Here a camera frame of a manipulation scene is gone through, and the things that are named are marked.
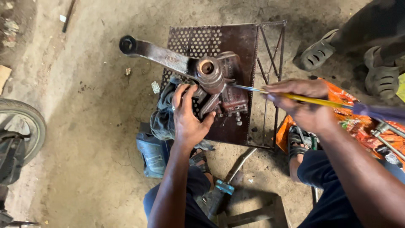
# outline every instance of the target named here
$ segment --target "person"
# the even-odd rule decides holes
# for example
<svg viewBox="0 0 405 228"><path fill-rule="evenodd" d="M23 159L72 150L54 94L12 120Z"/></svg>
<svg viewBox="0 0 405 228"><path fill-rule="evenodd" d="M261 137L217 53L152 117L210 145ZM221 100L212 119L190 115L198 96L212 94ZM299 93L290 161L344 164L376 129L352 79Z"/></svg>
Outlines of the person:
<svg viewBox="0 0 405 228"><path fill-rule="evenodd" d="M209 191L212 176L197 166L189 166L190 151L208 133L215 113L208 114L202 123L198 121L191 108L197 86L189 88L181 99L187 88L188 85L180 85L173 97L176 134L164 177L144 198L149 228L216 227L193 199ZM266 98L291 115L305 133L315 133L324 148L309 150L299 141L292 142L290 148L291 178L324 190L300 227L405 227L402 170L371 157L337 123L330 107L277 96L289 92L327 99L328 89L323 81L285 80L265 89L270 93Z"/></svg>
<svg viewBox="0 0 405 228"><path fill-rule="evenodd" d="M370 95L389 99L399 87L395 60L405 55L405 0L373 0L341 29L328 32L301 55L301 68L313 71L334 52L372 45L364 54L369 69L365 80Z"/></svg>

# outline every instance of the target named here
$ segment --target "dark cloth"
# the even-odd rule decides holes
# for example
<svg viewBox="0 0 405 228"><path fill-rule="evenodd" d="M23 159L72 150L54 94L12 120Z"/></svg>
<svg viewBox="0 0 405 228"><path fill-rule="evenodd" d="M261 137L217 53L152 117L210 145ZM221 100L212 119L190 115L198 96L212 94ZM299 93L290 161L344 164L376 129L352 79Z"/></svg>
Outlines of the dark cloth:
<svg viewBox="0 0 405 228"><path fill-rule="evenodd" d="M378 160L386 170L405 183L405 174L397 166ZM318 203L299 228L306 227L362 227L343 190L342 185L324 151L309 150L298 168L298 177L306 185L323 189ZM146 217L152 209L160 184L152 188L143 200ZM190 166L187 177L185 206L186 228L216 228L197 205L194 198L209 191L208 178L196 166Z"/></svg>
<svg viewBox="0 0 405 228"><path fill-rule="evenodd" d="M385 160L378 161L405 183L405 174L400 168ZM302 183L324 190L318 203L299 228L362 227L324 151L307 151L297 174Z"/></svg>
<svg viewBox="0 0 405 228"><path fill-rule="evenodd" d="M173 119L172 98L179 84L194 85L191 79L182 80L179 76L172 76L169 83L163 89L158 101L158 109L152 113L150 118L152 134L160 140L170 140L175 138L175 122ZM205 151L213 151L213 146L207 141L202 140L195 148Z"/></svg>
<svg viewBox="0 0 405 228"><path fill-rule="evenodd" d="M381 46L384 63L405 55L405 0L373 0L336 33L330 43L338 52L363 45Z"/></svg>
<svg viewBox="0 0 405 228"><path fill-rule="evenodd" d="M202 196L209 191L210 182L204 173L197 166L188 168L187 176L187 195L185 198L185 227L193 228L217 228L204 214L197 202L194 200L197 196ZM146 218L152 209L153 202L158 194L160 184L152 188L143 200Z"/></svg>

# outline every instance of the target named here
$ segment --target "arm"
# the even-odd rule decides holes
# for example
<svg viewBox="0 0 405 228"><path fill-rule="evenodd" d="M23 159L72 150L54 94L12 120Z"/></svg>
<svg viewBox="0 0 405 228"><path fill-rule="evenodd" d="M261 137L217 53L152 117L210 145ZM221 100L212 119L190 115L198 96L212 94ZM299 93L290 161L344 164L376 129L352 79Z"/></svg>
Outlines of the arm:
<svg viewBox="0 0 405 228"><path fill-rule="evenodd" d="M148 228L184 227L188 160L193 147L208 134L215 112L201 123L192 113L192 96L198 86L179 85L173 95L175 142L158 194L149 216Z"/></svg>
<svg viewBox="0 0 405 228"><path fill-rule="evenodd" d="M329 107L298 103L278 92L327 99L321 80L286 80L266 87L267 98L290 114L306 131L320 139L333 169L365 227L405 226L405 185L381 166L340 125Z"/></svg>

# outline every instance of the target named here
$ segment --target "metal plate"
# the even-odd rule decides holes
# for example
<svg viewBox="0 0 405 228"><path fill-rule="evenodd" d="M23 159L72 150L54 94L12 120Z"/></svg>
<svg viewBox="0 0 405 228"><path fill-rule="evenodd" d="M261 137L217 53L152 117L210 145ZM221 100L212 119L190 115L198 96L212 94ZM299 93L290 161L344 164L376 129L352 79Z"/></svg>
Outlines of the metal plate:
<svg viewBox="0 0 405 228"><path fill-rule="evenodd" d="M257 50L257 24L226 26L177 27L170 28L167 48L175 52L200 58L217 56L226 51L239 55L243 78L238 80L245 86L253 86ZM161 91L167 85L172 71L164 69ZM201 105L193 100L193 112L197 116ZM248 137L252 93L249 93L249 112L241 114L242 126L236 125L234 116L215 117L215 121L205 139L245 145Z"/></svg>

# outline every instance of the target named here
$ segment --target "dark trousers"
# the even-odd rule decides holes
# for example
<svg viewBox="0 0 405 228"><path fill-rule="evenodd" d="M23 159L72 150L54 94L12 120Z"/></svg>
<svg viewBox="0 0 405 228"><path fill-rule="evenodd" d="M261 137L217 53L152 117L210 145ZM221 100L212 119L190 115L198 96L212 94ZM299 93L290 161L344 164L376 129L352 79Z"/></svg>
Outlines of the dark trousers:
<svg viewBox="0 0 405 228"><path fill-rule="evenodd" d="M402 183L405 183L405 174L400 168L386 161L378 161ZM362 227L324 151L307 151L302 164L298 168L298 177L304 184L324 190L318 203L299 228ZM159 186L160 184L152 188L143 200L148 219ZM209 180L203 172L196 166L190 166L185 205L186 228L217 227L207 218L194 200L195 197L208 192L209 187Z"/></svg>
<svg viewBox="0 0 405 228"><path fill-rule="evenodd" d="M405 55L405 0L373 0L336 33L330 43L344 53L360 46L381 46L390 63Z"/></svg>

